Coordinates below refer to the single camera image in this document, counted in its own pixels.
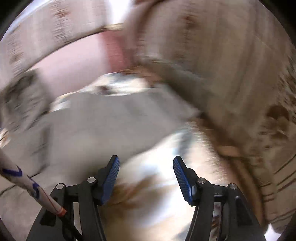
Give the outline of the cream leaf-pattern fleece blanket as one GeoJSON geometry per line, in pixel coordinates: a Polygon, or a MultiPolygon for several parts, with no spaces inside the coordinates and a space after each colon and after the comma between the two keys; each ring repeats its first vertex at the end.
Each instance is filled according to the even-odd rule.
{"type": "Polygon", "coordinates": [[[77,184],[112,155],[120,170],[111,199],[100,208],[108,240],[183,240],[194,209],[184,201],[173,158],[214,184],[234,180],[207,136],[196,109],[166,85],[110,73],[58,99],[55,109],[4,152],[47,191],[77,184]]]}

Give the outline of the striped floral back cushion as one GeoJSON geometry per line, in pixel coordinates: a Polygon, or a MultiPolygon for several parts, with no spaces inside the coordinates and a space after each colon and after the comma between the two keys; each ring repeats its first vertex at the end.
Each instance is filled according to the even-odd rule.
{"type": "Polygon", "coordinates": [[[130,1],[45,1],[20,14],[1,39],[1,87],[59,48],[123,22],[130,1]]]}

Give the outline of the striped floral side cushion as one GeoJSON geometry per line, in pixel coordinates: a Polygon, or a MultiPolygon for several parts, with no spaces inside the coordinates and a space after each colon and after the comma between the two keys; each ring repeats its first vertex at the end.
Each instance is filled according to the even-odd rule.
{"type": "Polygon", "coordinates": [[[246,166],[254,209],[282,233],[295,213],[295,45],[260,1],[133,1],[134,63],[203,111],[222,155],[246,166]]]}

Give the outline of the olive grey hooded puffer jacket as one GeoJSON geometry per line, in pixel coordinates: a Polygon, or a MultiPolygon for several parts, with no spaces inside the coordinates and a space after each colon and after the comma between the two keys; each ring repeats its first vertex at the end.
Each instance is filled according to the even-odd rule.
{"type": "Polygon", "coordinates": [[[12,240],[185,240],[173,160],[209,173],[205,81],[170,62],[102,75],[53,103],[39,73],[1,93],[1,227],[12,240]]]}

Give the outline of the pink quilted bolster cushion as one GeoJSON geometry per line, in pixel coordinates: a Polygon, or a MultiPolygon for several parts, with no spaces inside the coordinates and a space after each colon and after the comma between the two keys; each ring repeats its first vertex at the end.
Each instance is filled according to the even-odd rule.
{"type": "Polygon", "coordinates": [[[49,54],[31,69],[37,70],[51,97],[91,84],[98,77],[126,69],[120,30],[89,35],[49,54]]]}

